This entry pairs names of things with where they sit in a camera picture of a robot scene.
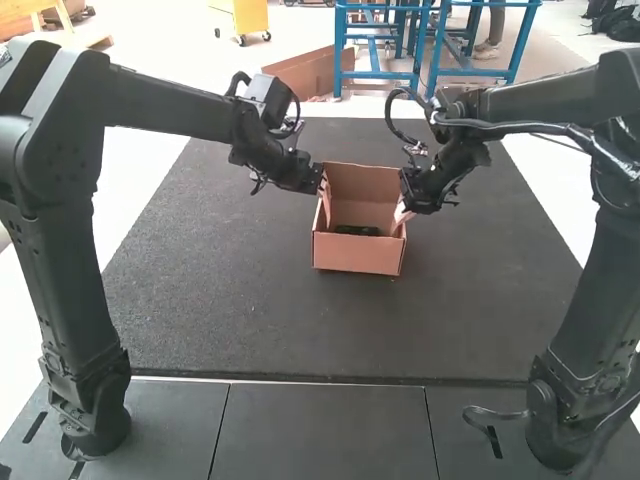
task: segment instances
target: yellow cart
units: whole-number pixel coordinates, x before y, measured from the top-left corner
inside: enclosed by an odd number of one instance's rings
[[[262,32],[265,42],[271,40],[269,33],[269,13],[267,0],[208,0],[208,5],[218,11],[230,14],[238,45],[247,45],[247,35]],[[220,29],[214,31],[220,38]]]

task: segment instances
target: black robotic arm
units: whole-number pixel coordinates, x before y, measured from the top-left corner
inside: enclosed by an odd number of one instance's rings
[[[215,95],[112,65],[96,51],[12,40],[0,66],[0,220],[13,239],[42,332],[40,366],[71,458],[106,455],[129,432],[131,372],[105,299],[91,198],[106,126],[232,146],[229,161],[265,183],[315,194],[322,166],[296,148],[303,122],[275,77],[234,76]],[[239,82],[248,84],[236,96]]]
[[[401,93],[423,106],[444,144],[433,158],[390,120]],[[449,97],[441,90],[426,102],[399,89],[387,102],[387,123],[409,142],[411,166],[400,172],[407,210],[432,214],[455,203],[462,179],[490,164],[485,142],[509,133],[565,135],[592,157],[600,210],[589,259],[558,333],[533,361],[527,410],[503,415],[528,418],[527,442],[543,465],[585,478],[640,402],[640,49],[605,54],[568,74]]]

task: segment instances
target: blue metal frame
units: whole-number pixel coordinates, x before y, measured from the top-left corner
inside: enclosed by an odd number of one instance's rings
[[[527,39],[529,38],[529,32],[533,25],[533,19],[536,14],[536,10],[542,4],[541,0],[528,0],[525,2],[514,1],[483,1],[483,0],[441,0],[441,11],[446,12],[450,5],[460,5],[471,7],[469,13],[469,19],[467,21],[467,28],[460,32],[459,30],[447,29],[446,15],[440,15],[438,22],[434,22],[433,19],[429,19],[430,28],[427,35],[435,36],[435,46],[433,50],[433,56],[431,57],[431,63],[429,65],[429,79],[427,81],[427,97],[431,97],[438,84],[438,77],[441,76],[462,76],[462,77],[493,77],[496,79],[505,80],[506,83],[513,83],[518,68],[520,67],[520,61],[522,60],[522,54],[524,53],[524,47],[526,46]],[[526,8],[522,24],[520,26],[520,32],[511,54],[511,60],[509,67],[506,70],[489,69],[489,68],[477,68],[471,63],[470,57],[473,54],[473,46],[475,45],[476,35],[478,32],[478,25],[480,23],[480,15],[483,7],[520,7]],[[453,41],[453,37],[465,39],[466,45],[460,48],[456,42]],[[451,55],[456,59],[460,68],[441,68],[440,59],[442,56],[442,48],[445,47]]]
[[[384,11],[384,22],[375,22],[373,11]],[[390,19],[390,11],[394,11],[393,21]],[[396,5],[391,4],[391,0],[386,0],[382,4],[361,4],[347,3],[347,0],[337,0],[335,7],[335,55],[334,55],[334,97],[342,95],[342,80],[345,78],[360,79],[385,79],[385,80],[404,80],[409,81],[412,88],[418,88],[420,80],[420,67],[422,54],[424,52],[424,40],[427,33],[427,22],[421,22],[420,27],[414,28],[413,45],[416,56],[413,61],[411,72],[383,72],[380,68],[380,58],[378,57],[378,40],[384,40],[385,44],[395,43],[395,58],[402,57],[402,47],[405,33],[407,13],[420,14],[424,13],[427,17],[431,10],[430,1],[420,0],[396,0]],[[364,12],[365,23],[349,23],[349,11]],[[350,33],[349,29],[376,29],[388,30],[389,33]],[[347,39],[367,40],[369,47],[369,56],[371,60],[371,70],[369,71],[353,71],[347,72],[341,69],[341,52],[344,49]]]
[[[425,38],[435,37],[435,45],[429,68],[429,78],[427,81],[427,97],[434,94],[438,78],[441,76],[464,76],[464,77],[493,77],[503,79],[506,83],[513,83],[515,80],[524,47],[527,43],[533,19],[537,8],[542,4],[542,0],[527,0],[524,2],[516,2],[503,0],[441,0],[439,7],[431,5],[431,0],[396,0],[396,4],[392,5],[391,0],[386,0],[384,5],[381,4],[360,4],[346,3],[347,0],[337,0],[335,8],[335,64],[334,64],[334,97],[342,95],[342,80],[344,78],[362,78],[362,79],[388,79],[388,80],[408,80],[409,85],[417,89],[420,81],[420,69],[422,57],[424,54]],[[471,7],[466,28],[446,28],[447,16],[440,15],[435,21],[431,17],[431,11],[447,12],[452,5]],[[516,40],[515,47],[506,70],[476,68],[472,65],[470,57],[473,53],[478,25],[480,24],[480,16],[483,7],[520,7],[526,8],[520,32]],[[348,11],[362,11],[365,14],[366,23],[349,23]],[[374,22],[373,10],[384,10],[384,21],[382,23]],[[390,12],[394,11],[393,21],[390,21]],[[409,22],[409,35],[407,53],[414,56],[412,72],[382,72],[380,71],[380,60],[378,57],[377,40],[384,40],[386,44],[395,43],[395,58],[402,57],[404,32],[406,25],[407,13],[411,15]],[[356,28],[375,28],[388,29],[388,34],[362,34],[349,33],[349,29]],[[465,45],[461,48],[453,38],[461,38],[465,40]],[[369,55],[371,59],[371,70],[362,72],[343,72],[341,71],[341,51],[346,45],[347,39],[367,40],[369,46]],[[442,57],[442,49],[447,48],[452,56],[456,59],[460,68],[440,68],[440,59]]]

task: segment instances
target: black cable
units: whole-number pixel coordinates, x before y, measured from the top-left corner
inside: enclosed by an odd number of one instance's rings
[[[580,147],[574,147],[573,145],[569,145],[568,143],[561,142],[560,140],[555,140],[554,138],[545,137],[544,135],[540,135],[539,133],[530,133],[532,137],[540,138],[542,140],[546,140],[547,142],[556,143],[558,145],[562,145],[563,147],[570,148],[571,150],[575,150],[576,152],[585,153]]]
[[[238,84],[242,82],[245,85],[249,85],[251,83],[251,77],[246,73],[240,71],[231,77],[231,83],[229,84],[229,88],[225,92],[225,97],[235,97],[236,90],[238,90]]]
[[[498,122],[490,123],[475,118],[446,118],[443,112],[435,112],[431,116],[431,121],[445,127],[467,127],[475,128],[485,132],[508,135],[510,133],[544,133],[547,135],[570,136],[569,129],[572,125],[568,123],[543,123],[543,122]]]
[[[298,128],[298,124],[300,123],[300,115],[301,115],[300,99],[295,93],[291,92],[291,94],[293,96],[293,101],[296,104],[296,121],[287,130],[279,131],[279,132],[278,131],[270,132],[273,138],[276,138],[278,140],[284,140],[285,138],[289,138],[293,134],[293,132],[296,131],[296,128]]]
[[[391,90],[391,92],[389,93],[389,96],[387,97],[387,100],[384,102],[384,121],[387,124],[387,127],[389,128],[389,130],[391,130],[391,133],[393,133],[396,137],[398,137],[403,142],[408,143],[410,145],[422,144],[424,142],[421,142],[420,140],[417,140],[412,136],[407,135],[402,130],[399,130],[398,128],[396,128],[396,126],[393,124],[393,120],[391,119],[391,105],[398,96],[403,94],[409,95],[409,98],[417,102],[418,105],[420,105],[423,110],[426,111],[429,108],[429,104],[423,98],[421,98],[418,92],[416,92],[414,89],[409,87],[404,87],[404,86],[396,87],[393,90]]]
[[[489,427],[482,425],[480,422],[476,422],[471,418],[471,414],[479,415],[493,420],[507,421],[507,420],[520,420],[529,417],[529,410],[523,410],[520,412],[496,412],[495,410],[489,410],[488,408],[478,407],[477,405],[468,405],[462,409],[462,419],[476,430],[480,430],[489,441],[493,440],[494,435],[489,430]]]

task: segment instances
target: box flap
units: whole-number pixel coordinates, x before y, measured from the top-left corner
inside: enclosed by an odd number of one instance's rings
[[[392,203],[400,196],[398,169],[324,162],[333,199]]]
[[[323,177],[318,189],[318,194],[322,200],[322,207],[325,215],[325,228],[329,228],[331,225],[331,185],[326,177]]]
[[[411,211],[405,212],[404,201],[402,200],[402,195],[398,198],[398,204],[396,205],[396,209],[393,212],[393,220],[391,223],[391,236],[395,236],[395,232],[406,222],[415,217],[416,214]]]

